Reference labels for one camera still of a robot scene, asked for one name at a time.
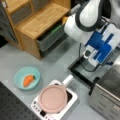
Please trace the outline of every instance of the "open drawer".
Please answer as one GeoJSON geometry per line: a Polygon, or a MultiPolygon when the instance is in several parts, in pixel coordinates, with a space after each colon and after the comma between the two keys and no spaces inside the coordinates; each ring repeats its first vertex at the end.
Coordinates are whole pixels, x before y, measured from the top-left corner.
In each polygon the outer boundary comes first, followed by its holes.
{"type": "Polygon", "coordinates": [[[55,24],[45,34],[37,39],[39,49],[44,52],[49,49],[64,34],[64,26],[61,22],[55,24]]]}

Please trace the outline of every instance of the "cabinet door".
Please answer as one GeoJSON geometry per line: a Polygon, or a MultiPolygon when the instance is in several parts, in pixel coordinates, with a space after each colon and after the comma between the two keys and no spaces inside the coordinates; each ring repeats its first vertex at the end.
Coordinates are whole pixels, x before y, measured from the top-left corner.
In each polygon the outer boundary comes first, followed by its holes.
{"type": "Polygon", "coordinates": [[[8,17],[6,15],[5,9],[1,1],[0,1],[0,35],[9,40],[17,42],[17,39],[9,23],[8,17]]]}

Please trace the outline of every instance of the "wooden cabinet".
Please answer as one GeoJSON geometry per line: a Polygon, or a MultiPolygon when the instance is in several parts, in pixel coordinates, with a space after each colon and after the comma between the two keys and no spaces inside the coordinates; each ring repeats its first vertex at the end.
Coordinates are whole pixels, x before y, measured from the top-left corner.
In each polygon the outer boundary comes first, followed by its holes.
{"type": "Polygon", "coordinates": [[[5,10],[18,43],[25,51],[41,59],[41,51],[49,48],[51,43],[62,35],[61,20],[70,10],[70,0],[6,0],[5,2],[5,10]]]}

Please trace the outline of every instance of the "small label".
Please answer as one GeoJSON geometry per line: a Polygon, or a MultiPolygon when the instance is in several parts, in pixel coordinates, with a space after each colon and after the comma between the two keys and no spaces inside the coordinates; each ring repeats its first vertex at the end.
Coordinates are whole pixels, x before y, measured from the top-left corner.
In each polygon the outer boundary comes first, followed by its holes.
{"type": "Polygon", "coordinates": [[[5,7],[6,7],[6,2],[3,1],[3,2],[2,2],[2,5],[3,5],[3,7],[5,8],[5,7]]]}

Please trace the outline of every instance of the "white pot handle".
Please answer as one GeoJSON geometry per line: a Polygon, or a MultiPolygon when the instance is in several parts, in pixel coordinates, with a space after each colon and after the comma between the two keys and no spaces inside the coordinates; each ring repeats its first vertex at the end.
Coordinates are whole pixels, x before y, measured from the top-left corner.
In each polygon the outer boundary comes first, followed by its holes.
{"type": "Polygon", "coordinates": [[[64,81],[63,84],[67,87],[73,81],[73,75],[69,75],[64,81]]]}

